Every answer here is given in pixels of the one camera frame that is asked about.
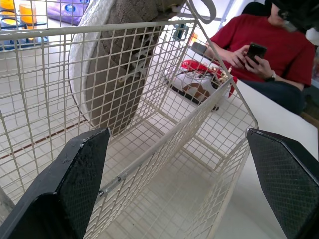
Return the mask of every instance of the smartphone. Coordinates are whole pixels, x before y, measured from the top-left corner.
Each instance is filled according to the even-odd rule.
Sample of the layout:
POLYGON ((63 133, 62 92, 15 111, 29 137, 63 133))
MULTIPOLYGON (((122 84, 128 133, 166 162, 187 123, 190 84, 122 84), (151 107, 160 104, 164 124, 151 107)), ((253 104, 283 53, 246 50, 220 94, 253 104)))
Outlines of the smartphone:
POLYGON ((249 50, 247 52, 247 56, 252 59, 256 64, 259 64, 255 59, 255 56, 259 56, 260 58, 264 58, 267 52, 267 47, 259 45, 257 43, 250 43, 249 50))

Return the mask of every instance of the red t-shirt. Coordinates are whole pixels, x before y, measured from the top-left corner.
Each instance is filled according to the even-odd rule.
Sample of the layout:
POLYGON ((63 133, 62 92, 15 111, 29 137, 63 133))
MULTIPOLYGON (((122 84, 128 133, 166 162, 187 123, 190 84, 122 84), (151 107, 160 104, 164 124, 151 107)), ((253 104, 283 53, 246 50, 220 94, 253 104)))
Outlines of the red t-shirt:
MULTIPOLYGON (((223 49, 234 52, 251 42, 267 47, 265 59, 278 76, 311 85, 315 47, 301 32, 288 32, 272 26, 267 17, 241 15, 233 18, 211 38, 223 49)), ((239 79, 264 81, 246 69, 234 68, 231 74, 239 79)))

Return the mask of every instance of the dark pants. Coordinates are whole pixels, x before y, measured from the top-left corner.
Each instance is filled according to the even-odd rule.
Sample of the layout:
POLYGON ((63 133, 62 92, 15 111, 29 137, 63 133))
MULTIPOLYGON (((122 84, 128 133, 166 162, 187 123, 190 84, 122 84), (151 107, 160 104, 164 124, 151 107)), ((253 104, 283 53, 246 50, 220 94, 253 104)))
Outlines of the dark pants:
POLYGON ((302 92, 297 87, 290 85, 289 83, 282 81, 242 81, 295 114, 299 115, 303 111, 305 99, 302 92))

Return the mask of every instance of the wristwatch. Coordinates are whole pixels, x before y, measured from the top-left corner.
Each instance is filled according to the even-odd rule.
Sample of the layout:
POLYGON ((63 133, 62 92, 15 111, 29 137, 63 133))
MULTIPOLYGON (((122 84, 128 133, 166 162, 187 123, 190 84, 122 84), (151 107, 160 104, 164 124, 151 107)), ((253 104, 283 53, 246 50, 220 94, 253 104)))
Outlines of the wristwatch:
POLYGON ((274 81, 276 79, 276 72, 273 70, 273 75, 265 79, 266 82, 274 81))

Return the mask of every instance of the white wire basket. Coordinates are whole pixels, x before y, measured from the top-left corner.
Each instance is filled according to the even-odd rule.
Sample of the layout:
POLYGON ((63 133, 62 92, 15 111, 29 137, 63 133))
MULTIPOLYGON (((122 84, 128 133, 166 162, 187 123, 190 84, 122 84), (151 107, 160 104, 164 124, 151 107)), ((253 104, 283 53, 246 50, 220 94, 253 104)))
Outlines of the white wire basket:
POLYGON ((257 122, 223 62, 197 54, 191 48, 194 40, 203 45, 208 41, 201 23, 197 18, 178 17, 166 22, 0 32, 4 49, 0 52, 0 186, 6 195, 17 203, 69 139, 108 126, 116 133, 109 142, 101 190, 85 238, 213 238, 249 153, 245 132, 256 128, 257 122), (180 30, 176 26, 182 24, 188 32, 183 40, 176 40, 180 30), (110 37, 102 38, 102 32, 110 37), (195 32, 202 38, 194 38, 195 32), (98 38, 86 40, 88 33, 98 38), (82 38, 76 41, 76 35, 82 38), (150 36, 158 39, 145 45, 150 36), (19 40, 26 37, 41 39, 41 44, 19 47, 19 40), (132 92, 124 92, 128 78, 121 76, 112 80, 116 86, 107 89, 112 100, 105 101, 109 82, 97 84, 96 79, 112 70, 108 65, 70 77, 70 67, 78 64, 82 69, 85 62, 103 58, 97 51, 70 61, 73 46, 83 49, 88 43, 110 41, 112 49, 116 39, 124 42, 130 37, 143 39, 141 45, 127 52, 114 49, 104 57, 147 49, 139 72, 136 66, 142 54, 126 63, 135 66, 134 79, 142 82, 133 97, 122 100, 132 92), (8 40, 14 42, 14 49, 6 50, 8 40), (220 67, 227 75, 200 105, 171 89, 186 59, 220 67), (82 83, 89 76, 93 86, 84 89, 82 83), (81 97, 97 87, 104 89, 103 95, 81 97), (229 96, 231 87, 235 91, 229 96), (96 106, 94 100, 100 97, 102 103, 96 106), (100 110, 99 117, 92 117, 94 110, 100 110), (114 121, 112 111, 117 112, 114 121))

